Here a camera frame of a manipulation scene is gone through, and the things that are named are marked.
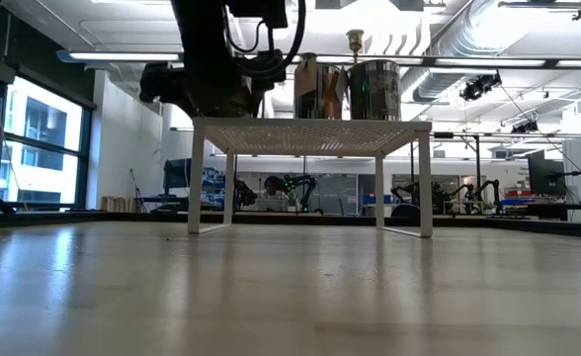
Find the silver ventilation duct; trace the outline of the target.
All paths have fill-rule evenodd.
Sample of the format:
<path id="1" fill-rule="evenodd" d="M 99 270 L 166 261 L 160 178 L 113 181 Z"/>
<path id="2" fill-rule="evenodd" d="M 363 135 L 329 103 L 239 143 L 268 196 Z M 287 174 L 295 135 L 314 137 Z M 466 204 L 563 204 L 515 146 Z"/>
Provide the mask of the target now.
<path id="1" fill-rule="evenodd" d="M 431 56 L 492 56 L 502 51 L 494 44 L 489 30 L 500 0 L 470 0 L 447 30 L 430 44 Z M 433 73 L 430 68 L 410 67 L 401 77 L 403 95 L 414 102 L 429 103 L 440 98 L 460 81 L 455 73 Z"/>

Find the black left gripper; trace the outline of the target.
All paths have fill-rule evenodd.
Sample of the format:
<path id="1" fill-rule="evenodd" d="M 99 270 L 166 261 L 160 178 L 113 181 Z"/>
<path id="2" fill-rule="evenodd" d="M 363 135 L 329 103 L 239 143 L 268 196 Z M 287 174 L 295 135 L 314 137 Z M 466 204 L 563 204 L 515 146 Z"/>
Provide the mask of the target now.
<path id="1" fill-rule="evenodd" d="M 201 99 L 208 85 L 247 84 L 251 99 L 261 99 L 287 79 L 280 49 L 256 51 L 253 57 L 227 48 L 196 49 L 183 52 L 183 68 L 167 62 L 147 63 L 139 80 L 138 97 L 143 103 L 161 102 L 191 106 L 191 99 Z"/>

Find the large window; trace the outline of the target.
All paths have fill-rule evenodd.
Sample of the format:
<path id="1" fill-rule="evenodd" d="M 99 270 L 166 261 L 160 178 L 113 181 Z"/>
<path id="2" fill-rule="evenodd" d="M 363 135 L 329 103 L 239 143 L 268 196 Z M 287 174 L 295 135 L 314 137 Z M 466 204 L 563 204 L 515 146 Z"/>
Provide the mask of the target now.
<path id="1" fill-rule="evenodd" d="M 19 211 L 83 208 L 91 120 L 28 78 L 0 81 L 0 199 Z"/>

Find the black post frame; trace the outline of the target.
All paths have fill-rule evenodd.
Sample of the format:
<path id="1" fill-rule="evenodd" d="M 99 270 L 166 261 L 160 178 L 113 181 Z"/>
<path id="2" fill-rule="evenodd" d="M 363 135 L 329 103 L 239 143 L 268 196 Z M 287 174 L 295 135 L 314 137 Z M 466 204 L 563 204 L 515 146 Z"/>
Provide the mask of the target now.
<path id="1" fill-rule="evenodd" d="M 536 133 L 436 132 L 431 134 L 432 172 L 475 187 L 497 180 L 501 196 L 517 197 L 529 191 L 528 158 L 559 148 L 557 138 Z"/>

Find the person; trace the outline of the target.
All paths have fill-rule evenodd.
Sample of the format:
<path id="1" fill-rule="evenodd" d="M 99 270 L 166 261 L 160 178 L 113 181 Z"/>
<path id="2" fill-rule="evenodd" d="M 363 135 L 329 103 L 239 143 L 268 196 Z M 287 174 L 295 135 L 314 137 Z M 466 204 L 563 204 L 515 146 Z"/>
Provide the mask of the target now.
<path id="1" fill-rule="evenodd" d="M 286 212 L 288 210 L 291 198 L 282 189 L 283 183 L 284 181 L 276 176 L 269 176 L 265 180 L 262 199 L 264 209 L 267 212 Z"/>

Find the silver ribbed tin candle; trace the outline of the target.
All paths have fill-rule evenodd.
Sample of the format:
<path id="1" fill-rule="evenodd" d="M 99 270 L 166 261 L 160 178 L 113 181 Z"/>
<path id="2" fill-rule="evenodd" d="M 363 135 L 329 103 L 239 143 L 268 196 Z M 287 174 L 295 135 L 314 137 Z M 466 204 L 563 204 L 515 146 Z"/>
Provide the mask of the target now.
<path id="1" fill-rule="evenodd" d="M 346 80 L 344 68 L 319 62 L 315 53 L 303 53 L 293 74 L 294 117 L 341 120 Z"/>

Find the white perforated metal shelf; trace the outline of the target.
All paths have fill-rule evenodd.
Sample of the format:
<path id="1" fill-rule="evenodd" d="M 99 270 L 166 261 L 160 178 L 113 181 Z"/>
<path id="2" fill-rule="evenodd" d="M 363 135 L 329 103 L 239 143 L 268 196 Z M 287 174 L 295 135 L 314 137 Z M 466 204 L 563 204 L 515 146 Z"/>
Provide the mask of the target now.
<path id="1" fill-rule="evenodd" d="M 232 225 L 235 157 L 247 155 L 370 157 L 374 160 L 375 227 L 419 238 L 433 236 L 430 133 L 425 122 L 337 121 L 324 119 L 194 118 L 189 192 L 188 233 L 210 232 L 201 227 L 205 143 L 226 155 L 223 219 Z M 384 160 L 407 143 L 418 143 L 420 229 L 407 231 L 385 225 Z"/>

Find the gold candlestick holder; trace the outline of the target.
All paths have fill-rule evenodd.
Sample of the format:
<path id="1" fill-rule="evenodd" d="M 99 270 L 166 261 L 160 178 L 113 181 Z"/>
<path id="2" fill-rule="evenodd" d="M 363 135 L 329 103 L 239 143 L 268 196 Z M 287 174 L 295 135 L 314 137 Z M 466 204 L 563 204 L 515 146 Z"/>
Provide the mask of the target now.
<path id="1" fill-rule="evenodd" d="M 349 49 L 353 54 L 354 63 L 358 62 L 359 54 L 364 47 L 364 34 L 365 32 L 359 29 L 353 29 L 346 33 L 349 42 Z"/>

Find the wooden boxes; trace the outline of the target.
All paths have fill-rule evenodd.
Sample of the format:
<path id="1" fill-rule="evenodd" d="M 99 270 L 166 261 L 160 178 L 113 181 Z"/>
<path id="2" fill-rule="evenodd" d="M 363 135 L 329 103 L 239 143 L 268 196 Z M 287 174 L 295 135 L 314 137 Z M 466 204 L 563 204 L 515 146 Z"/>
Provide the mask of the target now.
<path id="1" fill-rule="evenodd" d="M 139 212 L 139 205 L 135 198 L 103 196 L 100 209 L 108 213 L 136 214 Z"/>

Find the black computer monitor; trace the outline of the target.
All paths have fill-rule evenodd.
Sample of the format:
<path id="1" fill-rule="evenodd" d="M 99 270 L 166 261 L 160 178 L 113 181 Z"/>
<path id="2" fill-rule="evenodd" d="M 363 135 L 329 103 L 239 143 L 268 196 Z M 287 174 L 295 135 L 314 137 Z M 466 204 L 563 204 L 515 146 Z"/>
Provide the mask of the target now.
<path id="1" fill-rule="evenodd" d="M 564 198 L 566 186 L 562 161 L 550 160 L 539 151 L 528 156 L 530 187 L 534 195 Z"/>
<path id="2" fill-rule="evenodd" d="M 191 181 L 191 158 L 167 160 L 163 167 L 163 188 L 166 194 L 171 189 L 188 188 Z"/>

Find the long ceiling light bar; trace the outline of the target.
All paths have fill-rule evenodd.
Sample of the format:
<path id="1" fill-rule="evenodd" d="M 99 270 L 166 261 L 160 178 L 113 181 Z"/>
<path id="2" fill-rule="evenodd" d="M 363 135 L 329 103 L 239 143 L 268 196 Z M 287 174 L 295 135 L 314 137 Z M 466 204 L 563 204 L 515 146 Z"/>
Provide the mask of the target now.
<path id="1" fill-rule="evenodd" d="M 59 60 L 68 63 L 88 62 L 182 62 L 178 52 L 118 52 L 59 50 Z M 516 56 L 423 56 L 423 55 L 366 55 L 317 54 L 323 63 L 351 65 L 370 60 L 390 60 L 404 67 L 424 68 L 484 68 L 510 70 L 581 70 L 581 57 L 516 57 Z"/>

